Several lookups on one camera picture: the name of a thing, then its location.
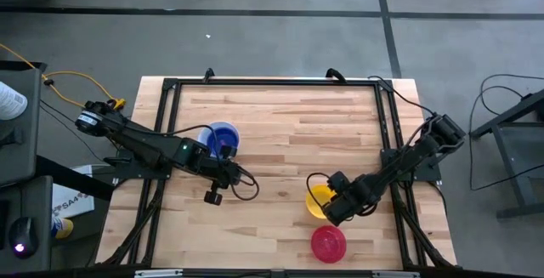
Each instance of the concrete floor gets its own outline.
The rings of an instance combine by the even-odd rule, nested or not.
[[[0,3],[160,9],[296,9],[379,11],[378,0],[0,0]],[[542,13],[542,0],[388,0],[390,11]],[[491,74],[544,77],[544,20],[392,20],[402,77],[415,78],[423,104],[449,114],[468,129],[479,84]],[[92,74],[133,108],[144,75],[323,76],[334,67],[346,77],[391,77],[382,19],[0,14],[0,41],[48,70]],[[0,51],[0,59],[13,57]],[[497,78],[522,94],[541,81]],[[62,77],[57,87],[81,102],[103,99],[88,82]],[[48,90],[43,98],[75,118],[78,109]],[[504,90],[486,95],[506,110],[518,99]],[[491,119],[480,106],[474,126]],[[41,116],[38,151],[69,166],[96,162],[63,127]],[[82,137],[102,156],[114,154],[107,140]],[[477,186],[506,177],[495,142],[474,144]],[[510,184],[472,192],[468,148],[441,163],[451,236],[458,263],[521,275],[544,272],[544,215],[497,221],[499,209],[515,204]]]

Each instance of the wooden tabletop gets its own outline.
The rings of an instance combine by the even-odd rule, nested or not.
[[[148,128],[155,123],[163,78],[142,77],[140,83],[132,119]],[[394,80],[394,87],[418,102],[413,80]],[[407,139],[423,122],[422,113],[402,99],[396,101]],[[167,110],[163,131],[168,116]],[[167,181],[162,203],[154,267],[401,268],[389,192],[371,216],[341,224],[348,248],[340,262],[321,263],[309,245],[313,231],[329,223],[306,209],[308,174],[341,170],[353,179],[380,168],[382,141],[372,88],[184,86],[176,129],[217,121],[231,122],[238,129],[241,146],[235,160],[256,176],[261,192],[253,201],[239,201],[230,190],[223,190],[221,206],[212,206],[202,200],[210,181],[176,170]],[[195,139],[197,134],[195,130],[186,136]],[[312,184],[325,182],[315,177]],[[141,186],[141,180],[129,180],[115,191],[97,262],[108,258],[133,227]],[[241,195],[252,194],[252,187],[243,184],[236,189]],[[414,194],[422,229],[446,259],[455,263],[438,192],[429,184],[416,183]],[[146,235],[144,230],[140,258]],[[415,262],[411,234],[408,239]]]

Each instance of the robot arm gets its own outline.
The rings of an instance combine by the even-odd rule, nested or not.
[[[76,120],[77,129],[96,137],[107,137],[132,151],[139,164],[158,170],[171,165],[187,173],[212,181],[212,188],[204,201],[219,205],[222,196],[218,189],[238,185],[241,167],[232,162],[235,149],[222,147],[221,158],[211,157],[206,145],[190,138],[168,133],[156,133],[124,117],[119,111],[102,102],[87,102]]]
[[[327,184],[336,195],[323,206],[323,213],[335,226],[355,214],[364,216],[380,201],[390,183],[413,171],[423,160],[437,157],[438,163],[463,143],[465,133],[447,116],[433,113],[422,125],[413,146],[405,145],[377,173],[362,174],[353,182],[342,172],[334,173]]]

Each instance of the red cup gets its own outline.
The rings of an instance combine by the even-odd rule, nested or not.
[[[346,237],[334,226],[322,226],[312,235],[312,252],[321,262],[333,264],[346,254]]]

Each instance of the yellow bowl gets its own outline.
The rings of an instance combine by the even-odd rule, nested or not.
[[[326,184],[314,185],[310,190],[312,191],[315,199],[321,206],[325,205],[328,201],[331,200],[333,196],[335,196],[335,193],[331,189],[329,189]],[[315,203],[309,192],[306,193],[306,208],[316,218],[326,218],[325,214],[323,214],[321,208]]]

